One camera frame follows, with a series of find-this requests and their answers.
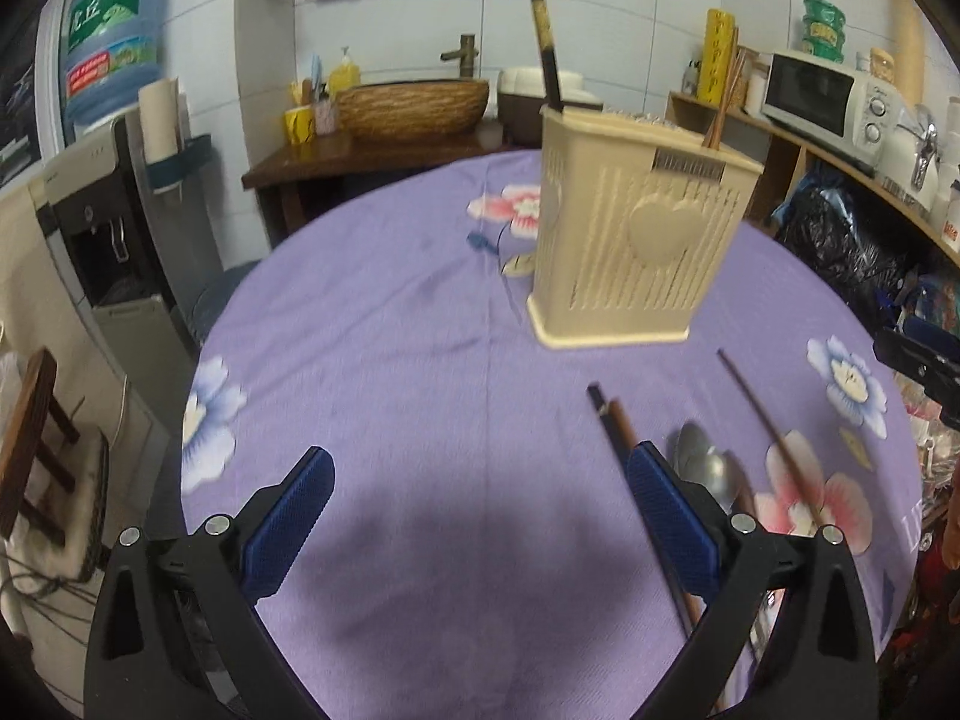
tablecloth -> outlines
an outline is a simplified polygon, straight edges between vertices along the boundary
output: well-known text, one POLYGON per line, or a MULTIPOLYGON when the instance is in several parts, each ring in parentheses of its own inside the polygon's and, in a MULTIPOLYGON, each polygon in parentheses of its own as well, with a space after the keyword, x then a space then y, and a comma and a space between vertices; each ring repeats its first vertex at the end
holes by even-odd
POLYGON ((867 333, 744 224, 685 343, 541 346, 531 277, 501 274, 535 245, 540 169, 512 153, 374 191, 248 276, 184 415, 189 528, 325 447, 333 497, 257 611, 332 717, 628 717, 683 631, 587 384, 665 454, 697 420, 741 459, 765 525, 812 527, 723 347, 858 552, 879 652, 916 558, 920 477, 867 333))

white microwave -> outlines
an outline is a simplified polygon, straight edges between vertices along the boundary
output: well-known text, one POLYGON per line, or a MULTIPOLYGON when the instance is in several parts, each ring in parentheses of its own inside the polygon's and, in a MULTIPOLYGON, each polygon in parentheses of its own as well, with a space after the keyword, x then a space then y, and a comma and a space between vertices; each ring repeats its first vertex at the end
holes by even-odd
POLYGON ((800 52, 774 52, 763 114, 872 170, 904 112, 896 88, 869 73, 800 52))

chair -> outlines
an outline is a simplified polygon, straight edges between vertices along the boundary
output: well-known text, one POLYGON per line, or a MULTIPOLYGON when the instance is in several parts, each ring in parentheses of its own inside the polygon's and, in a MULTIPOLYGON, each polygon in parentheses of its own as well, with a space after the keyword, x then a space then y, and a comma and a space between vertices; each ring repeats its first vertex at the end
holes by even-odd
POLYGON ((95 425, 75 425, 54 397, 56 360, 45 348, 27 364, 23 389, 0 447, 0 536, 9 539, 20 515, 29 523, 18 560, 56 579, 85 583, 106 565, 102 546, 109 445, 95 425), (59 452, 43 440, 47 416, 64 435, 59 452), (35 506, 25 497, 34 459, 51 484, 35 506))

white electric kettle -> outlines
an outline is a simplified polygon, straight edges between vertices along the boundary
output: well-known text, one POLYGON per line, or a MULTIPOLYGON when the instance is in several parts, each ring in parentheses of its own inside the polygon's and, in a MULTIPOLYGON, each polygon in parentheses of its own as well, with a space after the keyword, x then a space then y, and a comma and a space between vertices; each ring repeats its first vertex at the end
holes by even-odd
POLYGON ((877 163, 877 181, 901 202, 928 218, 937 196, 937 127, 925 105, 916 117, 907 109, 891 132, 877 163))

red label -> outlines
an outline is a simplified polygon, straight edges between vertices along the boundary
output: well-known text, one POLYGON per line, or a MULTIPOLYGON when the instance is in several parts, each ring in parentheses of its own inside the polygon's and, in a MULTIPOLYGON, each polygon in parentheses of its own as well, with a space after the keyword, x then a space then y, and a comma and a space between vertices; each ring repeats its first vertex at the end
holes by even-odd
POLYGON ((110 72, 110 52, 103 50, 95 53, 90 59, 77 65, 66 74, 66 95, 73 95, 85 89, 100 79, 105 79, 110 72))

